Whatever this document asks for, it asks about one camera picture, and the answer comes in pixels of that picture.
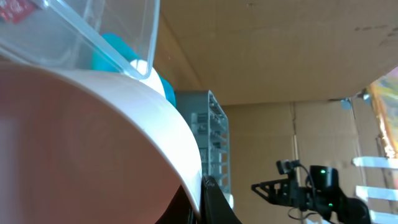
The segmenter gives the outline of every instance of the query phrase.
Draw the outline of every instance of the cyan plastic piece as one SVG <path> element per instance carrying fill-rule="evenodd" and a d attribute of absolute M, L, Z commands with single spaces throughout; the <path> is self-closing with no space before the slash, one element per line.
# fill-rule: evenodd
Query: cyan plastic piece
<path fill-rule="evenodd" d="M 367 104 L 367 105 L 371 105 L 372 101 L 371 101 L 371 95 L 369 93 L 365 93 L 363 95 L 363 101 Z"/>
<path fill-rule="evenodd" d="M 351 110 L 353 107 L 351 106 L 350 100 L 341 100 L 341 107 L 344 110 Z"/>
<path fill-rule="evenodd" d="M 122 40 L 118 35 L 107 33 L 103 34 L 102 38 L 107 41 L 120 55 L 122 55 L 128 62 L 132 62 L 135 59 L 140 59 L 140 56 L 136 54 L 125 41 Z M 119 72 L 117 67 L 112 64 L 110 60 L 99 48 L 95 48 L 93 54 L 93 61 L 91 63 L 93 70 L 104 71 L 104 72 Z M 174 107 L 176 107 L 174 89 L 168 81 L 163 79 L 160 75 L 163 89 L 168 100 Z"/>
<path fill-rule="evenodd" d="M 122 40 L 118 35 L 112 33 L 106 33 L 102 35 L 102 38 L 107 41 L 120 55 L 122 55 L 128 62 L 132 62 L 135 59 L 140 59 L 125 41 Z M 93 61 L 91 63 L 93 70 L 105 71 L 105 72 L 119 72 L 118 68 L 112 64 L 112 60 L 106 56 L 99 48 L 95 48 L 93 54 Z"/>
<path fill-rule="evenodd" d="M 162 81 L 164 93 L 166 95 L 166 100 L 169 101 L 176 108 L 177 103 L 175 101 L 175 94 L 174 94 L 173 87 L 164 78 L 162 78 L 161 76 L 159 76 L 159 77 L 160 77 L 160 80 Z"/>

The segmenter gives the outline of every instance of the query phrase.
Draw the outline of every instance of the cardboard box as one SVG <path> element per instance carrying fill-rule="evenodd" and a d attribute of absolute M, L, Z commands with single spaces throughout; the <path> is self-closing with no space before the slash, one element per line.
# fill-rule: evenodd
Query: cardboard box
<path fill-rule="evenodd" d="M 398 65 L 398 1 L 167 0 L 161 11 L 223 105 L 353 96 Z"/>
<path fill-rule="evenodd" d="M 288 207 L 268 204 L 250 190 L 251 184 L 284 178 L 275 166 L 281 159 L 298 158 L 307 168 L 310 165 L 337 168 L 340 187 L 348 197 L 355 197 L 356 186 L 386 188 L 381 169 L 356 167 L 351 162 L 358 156 L 378 156 L 376 119 L 370 105 L 363 100 L 353 100 L 353 110 L 344 110 L 339 101 L 238 105 L 223 109 L 230 126 L 234 211 L 243 223 L 298 222 L 288 218 Z M 305 177 L 301 170 L 302 183 Z M 368 206 L 377 212 L 391 213 L 386 200 L 369 199 Z M 321 223 L 319 216 L 310 217 L 310 221 Z"/>

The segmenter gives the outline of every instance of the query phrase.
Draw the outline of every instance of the clear plastic container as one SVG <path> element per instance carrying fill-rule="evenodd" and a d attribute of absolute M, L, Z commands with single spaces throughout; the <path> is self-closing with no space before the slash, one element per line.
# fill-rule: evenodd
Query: clear plastic container
<path fill-rule="evenodd" d="M 154 60 L 159 0 L 31 0 L 37 10 L 18 23 L 0 21 L 0 54 L 22 63 L 107 70 L 147 78 Z M 101 34 L 111 33 L 125 44 Z M 123 51 L 133 52 L 129 58 Z M 130 61 L 147 61 L 138 72 Z"/>

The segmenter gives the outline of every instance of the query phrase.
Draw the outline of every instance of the black cable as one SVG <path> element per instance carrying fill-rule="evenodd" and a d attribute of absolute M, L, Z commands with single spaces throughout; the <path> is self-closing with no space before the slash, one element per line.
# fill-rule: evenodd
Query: black cable
<path fill-rule="evenodd" d="M 314 184 L 314 181 L 313 181 L 313 179 L 312 179 L 312 176 L 310 175 L 310 173 L 309 173 L 309 171 L 307 170 L 307 168 L 305 168 L 305 166 L 303 166 L 303 165 L 301 165 L 301 164 L 298 164 L 298 166 L 299 167 L 301 167 L 301 168 L 303 168 L 304 169 L 304 171 L 307 173 L 307 178 L 306 178 L 306 180 L 305 180 L 305 185 L 307 185 L 307 179 L 310 179 L 310 182 L 311 182 L 311 189 L 312 189 L 312 196 L 313 196 L 313 207 L 314 207 L 314 210 L 316 211 L 316 212 L 318 212 L 318 209 L 317 209 L 317 202 L 316 202 L 316 189 L 315 189 L 315 184 Z M 313 212 L 311 212 L 311 213 L 308 213 L 304 218 L 302 218 L 302 219 L 297 219 L 297 218 L 294 218 L 294 217 L 292 217 L 290 214 L 289 214 L 289 212 L 291 211 L 291 209 L 287 212 L 287 215 L 290 217 L 290 218 L 293 218 L 293 219 L 296 219 L 296 220 L 303 220 L 303 219 L 306 219 L 306 218 L 308 218 L 310 215 L 313 215 L 313 214 L 316 214 L 316 213 L 313 213 Z M 331 223 L 331 224 L 335 224 L 335 223 L 333 223 L 332 221 L 330 221 L 330 220 L 326 220 L 327 222 L 329 222 L 329 223 Z"/>
<path fill-rule="evenodd" d="M 316 189 L 315 189 L 314 181 L 313 181 L 313 179 L 312 179 L 312 177 L 311 177 L 309 171 L 307 170 L 307 168 L 305 168 L 305 166 L 303 166 L 303 165 L 301 165 L 301 164 L 298 164 L 298 166 L 304 169 L 304 171 L 307 173 L 307 178 L 310 179 L 310 182 L 311 182 L 311 189 L 312 189 L 312 197 L 313 197 L 313 207 L 314 207 L 314 210 L 315 210 L 316 212 L 318 212 L 318 209 L 317 209 L 317 200 L 316 200 L 316 194 L 315 194 Z"/>
<path fill-rule="evenodd" d="M 316 215 L 316 214 L 317 214 L 316 212 L 310 212 L 310 213 L 306 214 L 303 218 L 296 218 L 296 217 L 293 217 L 293 216 L 290 215 L 290 211 L 293 210 L 293 209 L 295 209 L 295 208 L 290 208 L 289 211 L 287 211 L 287 216 L 288 216 L 289 218 L 294 219 L 294 220 L 304 221 L 304 220 L 305 220 L 306 218 L 308 218 L 309 216 L 311 216 L 311 215 Z"/>

